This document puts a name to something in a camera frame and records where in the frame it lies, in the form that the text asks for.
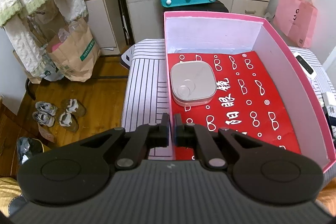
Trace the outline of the pinkish rounded square case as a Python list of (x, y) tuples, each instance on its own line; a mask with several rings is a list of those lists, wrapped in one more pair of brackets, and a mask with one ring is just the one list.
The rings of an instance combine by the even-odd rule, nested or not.
[(217, 91), (212, 67), (204, 61), (177, 63), (170, 69), (170, 84), (175, 103), (183, 107), (209, 103)]

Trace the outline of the pink cardboard box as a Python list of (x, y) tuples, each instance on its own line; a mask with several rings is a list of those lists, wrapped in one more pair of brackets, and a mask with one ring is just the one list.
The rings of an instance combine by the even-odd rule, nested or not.
[(325, 114), (298, 60), (263, 18), (205, 11), (164, 14), (167, 69), (207, 63), (216, 92), (201, 106), (171, 114), (210, 131), (222, 126), (313, 159), (323, 171), (335, 163)]

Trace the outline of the white wifi router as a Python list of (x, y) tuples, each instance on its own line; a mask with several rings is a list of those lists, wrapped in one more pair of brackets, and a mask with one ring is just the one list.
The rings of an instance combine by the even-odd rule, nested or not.
[(317, 77), (316, 71), (307, 63), (307, 61), (297, 52), (293, 52), (294, 57), (299, 62), (307, 78), (314, 80)]

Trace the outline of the striped tablecloth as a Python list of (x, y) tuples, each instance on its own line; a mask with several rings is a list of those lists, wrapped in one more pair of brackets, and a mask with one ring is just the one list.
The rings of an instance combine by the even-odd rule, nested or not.
[(122, 54), (121, 63), (129, 69), (121, 126), (130, 132), (160, 124), (169, 112), (165, 41), (142, 40)]

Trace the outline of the slipper pair right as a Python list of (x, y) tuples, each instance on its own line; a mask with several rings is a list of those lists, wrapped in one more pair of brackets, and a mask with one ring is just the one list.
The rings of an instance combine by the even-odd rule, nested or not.
[(77, 119), (83, 117), (86, 111), (83, 104), (75, 98), (62, 100), (58, 122), (67, 131), (76, 132), (79, 129)]

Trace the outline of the slipper pair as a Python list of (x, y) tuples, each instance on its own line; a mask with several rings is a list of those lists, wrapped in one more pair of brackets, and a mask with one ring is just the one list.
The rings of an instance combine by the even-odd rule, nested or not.
[(75, 98), (62, 100), (58, 122), (67, 131), (76, 132), (79, 129), (77, 119), (83, 117), (86, 111), (83, 104)]
[(35, 103), (35, 108), (36, 111), (32, 114), (33, 120), (39, 125), (52, 127), (58, 107), (49, 102), (39, 101)]

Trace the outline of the slipper pair left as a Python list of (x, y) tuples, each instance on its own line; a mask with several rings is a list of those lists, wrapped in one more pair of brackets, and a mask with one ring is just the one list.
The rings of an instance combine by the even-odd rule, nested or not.
[(39, 125), (52, 127), (58, 107), (49, 102), (39, 101), (35, 103), (35, 108), (36, 111), (32, 114), (33, 120)]

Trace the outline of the brown paper bag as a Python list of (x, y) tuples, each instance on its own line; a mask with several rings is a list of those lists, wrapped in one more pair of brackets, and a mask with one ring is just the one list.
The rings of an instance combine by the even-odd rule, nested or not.
[(100, 57), (100, 47), (84, 18), (61, 28), (47, 45), (46, 51), (61, 73), (77, 82), (91, 78)]

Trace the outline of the black suitcase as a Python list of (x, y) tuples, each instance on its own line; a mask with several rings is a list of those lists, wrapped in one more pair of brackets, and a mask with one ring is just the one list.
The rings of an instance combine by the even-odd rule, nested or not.
[(196, 4), (196, 5), (164, 7), (163, 11), (164, 12), (167, 12), (167, 11), (211, 11), (211, 12), (229, 13), (229, 10), (226, 8), (226, 6), (218, 0), (211, 2), (211, 3), (203, 3), (203, 4)]

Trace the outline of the pink paper shopping bag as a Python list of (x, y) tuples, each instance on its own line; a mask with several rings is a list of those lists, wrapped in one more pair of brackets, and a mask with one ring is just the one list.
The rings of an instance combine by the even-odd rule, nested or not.
[(317, 21), (315, 0), (278, 0), (274, 24), (293, 43), (309, 48)]

